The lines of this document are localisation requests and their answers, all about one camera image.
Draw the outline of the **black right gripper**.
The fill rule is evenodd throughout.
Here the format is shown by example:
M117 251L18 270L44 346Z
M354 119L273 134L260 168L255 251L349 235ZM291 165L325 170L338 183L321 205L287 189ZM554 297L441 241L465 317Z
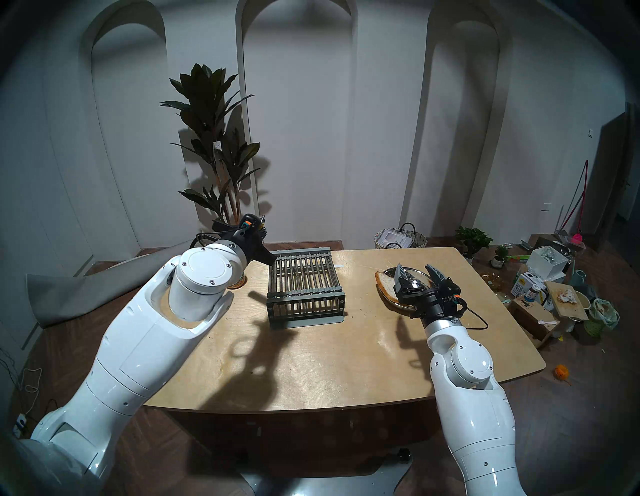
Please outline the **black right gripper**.
M418 291L415 280L398 264L394 271L394 291L399 304L412 307L410 319L423 319L424 326L440 319L459 320L463 316L460 287L431 264L425 265L433 289Z

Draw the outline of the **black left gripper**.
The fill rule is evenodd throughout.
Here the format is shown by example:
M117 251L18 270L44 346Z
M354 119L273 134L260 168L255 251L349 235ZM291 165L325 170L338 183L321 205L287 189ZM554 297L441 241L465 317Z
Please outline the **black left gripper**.
M247 261L257 261L265 266L273 266L277 255L271 253L263 244L266 236L264 227L239 227L227 234L227 241L240 248Z

